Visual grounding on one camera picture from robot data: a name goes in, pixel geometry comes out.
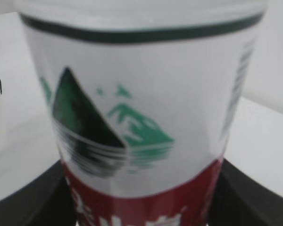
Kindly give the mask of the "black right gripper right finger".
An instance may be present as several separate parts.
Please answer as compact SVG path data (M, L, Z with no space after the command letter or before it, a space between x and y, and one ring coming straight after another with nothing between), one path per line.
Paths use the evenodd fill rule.
M211 203L210 226L283 226L283 197L223 161Z

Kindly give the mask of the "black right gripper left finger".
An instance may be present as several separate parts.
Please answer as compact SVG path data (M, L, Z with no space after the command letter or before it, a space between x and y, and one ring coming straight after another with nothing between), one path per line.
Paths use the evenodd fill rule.
M0 201L0 226L75 226L76 213L60 161Z

